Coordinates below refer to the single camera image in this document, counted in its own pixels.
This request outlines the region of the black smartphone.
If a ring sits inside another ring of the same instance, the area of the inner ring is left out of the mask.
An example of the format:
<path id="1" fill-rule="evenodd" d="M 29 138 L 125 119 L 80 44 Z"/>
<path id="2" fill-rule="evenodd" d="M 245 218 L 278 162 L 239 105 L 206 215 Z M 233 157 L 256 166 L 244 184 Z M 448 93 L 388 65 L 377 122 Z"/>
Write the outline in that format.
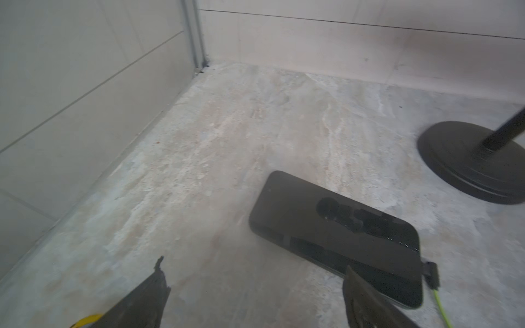
<path id="1" fill-rule="evenodd" d="M 400 306 L 422 305 L 421 244 L 407 221 L 274 171 L 249 224 L 256 235 L 340 277 L 351 267 Z"/>

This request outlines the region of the green wired earphones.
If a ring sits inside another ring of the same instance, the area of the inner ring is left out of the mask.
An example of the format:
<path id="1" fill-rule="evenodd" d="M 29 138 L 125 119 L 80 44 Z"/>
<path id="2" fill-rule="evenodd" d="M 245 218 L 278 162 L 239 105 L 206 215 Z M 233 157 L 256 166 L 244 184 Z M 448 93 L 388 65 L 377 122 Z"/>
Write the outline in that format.
<path id="1" fill-rule="evenodd" d="M 447 313 L 445 312 L 439 294 L 440 288 L 440 277 L 438 271 L 438 265 L 434 262 L 424 262 L 422 264 L 422 275 L 431 289 L 434 299 L 436 301 L 437 308 L 440 316 L 442 317 L 446 328 L 453 328 L 451 321 L 449 320 Z"/>

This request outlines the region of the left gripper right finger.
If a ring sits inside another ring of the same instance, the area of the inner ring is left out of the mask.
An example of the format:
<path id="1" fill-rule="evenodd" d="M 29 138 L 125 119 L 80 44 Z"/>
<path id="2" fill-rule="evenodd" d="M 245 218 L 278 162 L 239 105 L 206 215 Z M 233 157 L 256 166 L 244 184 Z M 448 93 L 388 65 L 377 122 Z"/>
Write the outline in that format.
<path id="1" fill-rule="evenodd" d="M 343 297 L 349 327 L 418 328 L 350 266 L 347 266 L 343 280 Z"/>

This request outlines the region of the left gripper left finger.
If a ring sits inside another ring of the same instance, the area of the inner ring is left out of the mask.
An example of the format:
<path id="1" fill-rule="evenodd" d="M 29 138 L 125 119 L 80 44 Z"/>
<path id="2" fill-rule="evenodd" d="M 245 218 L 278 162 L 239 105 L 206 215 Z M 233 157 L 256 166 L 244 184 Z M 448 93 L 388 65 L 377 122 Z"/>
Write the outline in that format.
<path id="1" fill-rule="evenodd" d="M 161 269 L 163 259 L 161 256 L 154 272 L 90 327 L 160 328 L 171 292 Z"/>

